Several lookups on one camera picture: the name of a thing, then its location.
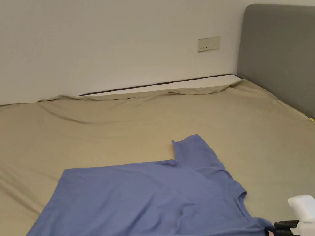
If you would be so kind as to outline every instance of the blue t-shirt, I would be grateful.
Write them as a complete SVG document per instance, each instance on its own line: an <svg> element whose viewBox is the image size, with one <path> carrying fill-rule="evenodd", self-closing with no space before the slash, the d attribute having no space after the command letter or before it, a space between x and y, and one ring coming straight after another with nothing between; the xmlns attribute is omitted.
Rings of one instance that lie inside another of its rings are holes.
<svg viewBox="0 0 315 236"><path fill-rule="evenodd" d="M65 170L27 236L264 236L206 142L172 142L175 160Z"/></svg>

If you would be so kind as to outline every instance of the fitted sheet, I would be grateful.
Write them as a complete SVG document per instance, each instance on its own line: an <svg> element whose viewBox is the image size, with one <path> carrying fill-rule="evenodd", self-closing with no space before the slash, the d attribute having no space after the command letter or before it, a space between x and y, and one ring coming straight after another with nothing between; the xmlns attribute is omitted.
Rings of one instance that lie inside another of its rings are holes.
<svg viewBox="0 0 315 236"><path fill-rule="evenodd" d="M226 86L59 96L0 107L0 227L25 235L64 169L174 158L199 134L248 191L252 216L295 219L287 199L315 196L315 123L241 80Z"/></svg>

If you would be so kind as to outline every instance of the sheet wrinkle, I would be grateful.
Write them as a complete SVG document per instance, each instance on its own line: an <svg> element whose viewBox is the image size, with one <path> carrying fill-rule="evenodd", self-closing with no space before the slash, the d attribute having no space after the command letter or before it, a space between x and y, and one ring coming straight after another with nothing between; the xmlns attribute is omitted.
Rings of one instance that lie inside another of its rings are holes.
<svg viewBox="0 0 315 236"><path fill-rule="evenodd" d="M8 186L16 190L16 192L20 193L22 196L29 199L31 202L35 203L36 205L41 206L41 203L38 201L37 197L32 193L32 191L26 185L24 185L21 181L19 181L16 177L14 177L14 175L12 175L12 173L16 174L16 172L12 168L10 168L10 171L7 171L3 166L4 165L2 163L0 165L1 172L4 173L6 177L11 179L11 181L9 181L8 179L2 176L0 176L0 179L2 179L4 183L7 183Z"/></svg>

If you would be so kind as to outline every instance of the bed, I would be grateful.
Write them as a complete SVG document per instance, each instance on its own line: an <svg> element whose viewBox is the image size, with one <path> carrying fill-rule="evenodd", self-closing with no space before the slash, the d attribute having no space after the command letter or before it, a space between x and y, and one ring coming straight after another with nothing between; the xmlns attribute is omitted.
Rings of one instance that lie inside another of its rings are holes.
<svg viewBox="0 0 315 236"><path fill-rule="evenodd" d="M192 134L209 144L248 191L245 205L252 216L294 219L287 199L315 195L315 122L310 119L315 71L294 65L294 73L283 72L288 60L274 56L283 35L279 29L288 29L292 16L294 29L305 33L315 9L261 4L246 9L238 76L1 106L2 233L28 232L64 169L173 159L171 140ZM266 49L257 39L268 33L275 42ZM315 52L307 44L299 47L292 53ZM260 61L251 62L251 53ZM309 65L311 58L300 61Z"/></svg>

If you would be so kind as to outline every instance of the t-shirt sleeve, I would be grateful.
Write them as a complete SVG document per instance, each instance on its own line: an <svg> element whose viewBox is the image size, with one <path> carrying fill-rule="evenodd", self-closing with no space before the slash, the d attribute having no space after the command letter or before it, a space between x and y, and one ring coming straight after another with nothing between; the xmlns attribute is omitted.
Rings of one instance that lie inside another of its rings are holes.
<svg viewBox="0 0 315 236"><path fill-rule="evenodd" d="M178 167L215 167L224 169L215 152L198 135L194 134L182 141L172 140L175 150L175 161Z"/></svg>
<svg viewBox="0 0 315 236"><path fill-rule="evenodd" d="M237 181L233 180L214 151L199 135L194 134L182 141L174 142L172 140L172 142L175 149L177 167L194 169L206 179L217 181L221 186L226 186L225 190L234 199L243 201L243 198L246 196L246 190Z"/></svg>

